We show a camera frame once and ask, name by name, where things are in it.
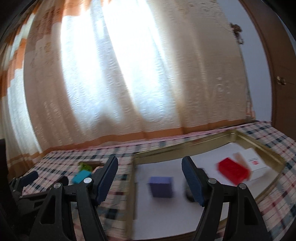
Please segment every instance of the green object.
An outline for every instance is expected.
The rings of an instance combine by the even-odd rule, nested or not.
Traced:
[[[83,162],[80,163],[79,170],[80,171],[86,170],[86,171],[89,171],[89,172],[93,171],[93,169],[92,169],[92,167],[90,165],[84,164]]]

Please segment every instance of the toy cube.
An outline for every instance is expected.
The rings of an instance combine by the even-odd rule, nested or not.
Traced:
[[[230,158],[218,163],[218,170],[232,183],[238,185],[249,176],[249,170]]]
[[[153,197],[173,197],[172,177],[150,177],[149,186]]]
[[[79,171],[75,177],[72,178],[72,183],[77,184],[83,181],[85,178],[90,177],[91,172],[87,170]]]

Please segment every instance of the blue block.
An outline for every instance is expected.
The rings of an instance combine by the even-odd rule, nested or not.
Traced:
[[[172,177],[150,177],[149,186],[153,197],[173,197]]]
[[[91,172],[87,170],[81,170],[78,172],[75,177],[72,178],[72,183],[80,183],[83,181],[85,178],[90,177]]]

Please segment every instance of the blue gripper pad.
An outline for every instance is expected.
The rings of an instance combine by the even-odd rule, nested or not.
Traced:
[[[205,206],[205,196],[207,190],[208,177],[204,170],[197,168],[190,156],[182,159],[182,171],[191,190],[194,201],[198,202],[202,207]]]
[[[102,168],[102,178],[98,184],[98,193],[96,196],[96,203],[98,205],[105,201],[110,190],[111,184],[118,170],[118,159],[114,156],[109,158]]]
[[[30,183],[35,181],[38,178],[38,172],[32,171],[29,174],[23,176],[20,180],[20,184],[22,187],[28,186]]]

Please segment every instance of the plaid tablecloth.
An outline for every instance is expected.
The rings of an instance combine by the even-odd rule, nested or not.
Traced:
[[[39,178],[24,188],[23,195],[46,190],[61,175],[68,176],[69,180],[71,180],[78,172],[77,164],[79,161],[100,160],[106,162],[109,155],[115,154],[119,162],[118,172],[106,201],[102,202],[101,206],[97,208],[97,212],[110,240],[125,240],[124,213],[133,155],[137,152],[198,139],[206,135],[225,131],[226,129],[237,129],[255,138],[280,154],[287,162],[275,188],[258,204],[270,236],[273,240],[280,240],[296,215],[296,142],[265,121],[117,146],[53,151],[30,170],[37,171]],[[77,240],[84,240],[75,203],[72,203],[72,214]],[[222,240],[223,232],[224,230],[220,230],[217,233],[217,240]]]

